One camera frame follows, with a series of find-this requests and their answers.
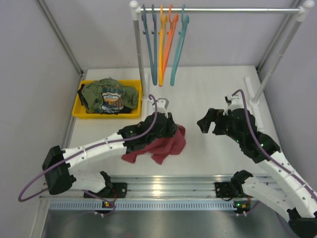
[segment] orange hanger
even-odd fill
[[[173,5],[171,4],[169,6],[169,11],[168,11],[169,31],[167,33],[168,38],[166,42],[166,48],[165,48],[164,60],[163,60],[163,79],[164,79],[164,74],[165,74],[165,70],[166,70],[166,66],[167,66],[167,62],[169,58],[169,53],[170,53],[170,49],[172,48],[174,34],[176,31],[176,26],[178,22],[178,14],[175,14],[173,20],[171,20],[172,7]]]
[[[163,49],[166,35],[167,16],[163,15],[163,4],[160,6],[160,32],[159,32],[159,49],[158,49],[158,85],[163,86]]]

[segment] green clothing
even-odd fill
[[[124,86],[112,78],[86,84],[82,95],[87,101],[88,113],[116,113],[123,106],[134,109],[139,99],[139,93],[134,87]]]

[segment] metal floor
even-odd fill
[[[288,238],[275,212],[260,204],[247,217],[227,211],[49,211],[42,238]]]

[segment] clothes hanger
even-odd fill
[[[163,4],[160,6],[160,32],[159,32],[159,51],[158,51],[158,85],[163,86],[163,48],[166,35],[167,16],[163,15]]]
[[[176,53],[175,53],[175,58],[174,58],[174,63],[173,63],[173,68],[172,68],[172,74],[170,76],[170,85],[174,86],[175,83],[175,76],[176,76],[176,71],[178,68],[178,64],[179,64],[179,60],[180,60],[180,56],[182,54],[182,50],[183,50],[183,46],[184,46],[184,41],[185,41],[185,36],[186,36],[186,31],[187,31],[187,25],[189,23],[189,16],[186,15],[184,16],[184,9],[185,9],[185,5],[183,5],[183,9],[182,9],[182,31],[179,32],[180,36],[178,39],[178,44],[177,44],[177,48],[176,48]]]
[[[144,25],[144,31],[143,34],[146,36],[147,38],[147,44],[148,44],[148,50],[149,50],[149,58],[150,58],[150,67],[151,67],[151,76],[152,76],[152,82],[153,85],[157,85],[158,83],[158,76],[157,73],[155,74],[155,71],[157,71],[157,69],[155,69],[155,66],[153,64],[153,56],[152,56],[152,49],[151,49],[151,42],[150,42],[150,35],[149,35],[149,30],[148,30],[148,24],[147,24],[147,13],[145,11],[145,5],[142,5],[144,11],[141,15],[141,19],[143,21],[143,25]]]
[[[167,62],[168,62],[168,58],[169,58],[170,49],[172,48],[174,34],[176,31],[176,26],[177,26],[177,22],[178,22],[178,14],[175,14],[173,20],[171,20],[172,7],[173,7],[173,5],[171,4],[169,6],[169,11],[168,11],[169,31],[167,33],[168,38],[167,38],[167,42],[166,42],[164,60],[163,60],[163,80],[164,80],[165,70],[166,70],[166,66],[167,66]]]
[[[152,4],[152,18],[154,24],[154,32],[152,31],[154,37],[154,74],[152,74],[153,85],[158,84],[158,30],[157,30],[157,15],[154,14],[154,4]]]

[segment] clothes rack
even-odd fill
[[[313,8],[315,2],[313,0],[306,0],[304,3],[297,8],[209,8],[209,7],[186,7],[184,9],[185,13],[272,13],[272,14],[295,14],[296,21],[292,26],[289,34],[287,35],[286,39],[282,47],[280,48],[279,53],[275,57],[273,64],[270,66],[268,73],[265,75],[261,86],[257,90],[254,98],[251,100],[253,105],[259,104],[259,97],[264,91],[268,81],[274,74],[274,71],[278,67],[279,62],[281,61],[284,53],[286,52],[289,44],[291,43],[293,37],[295,36],[296,32],[298,31],[301,23],[307,17],[310,9]],[[136,47],[137,47],[137,56],[138,56],[138,64],[139,64],[139,72],[140,72],[140,79],[142,83],[143,95],[146,96],[148,94],[146,88],[146,81],[144,75],[144,65],[142,60],[142,51],[141,51],[141,37],[140,37],[140,29],[139,29],[139,15],[144,12],[144,9],[141,9],[138,2],[133,0],[130,2],[131,7],[131,16],[134,24],[134,32],[135,32],[135,40],[136,40]],[[164,13],[168,13],[169,8],[163,8]],[[152,8],[145,8],[146,13],[152,13]],[[159,13],[160,8],[154,8],[154,13]],[[173,7],[171,9],[172,13],[181,13],[182,8],[180,7]]]

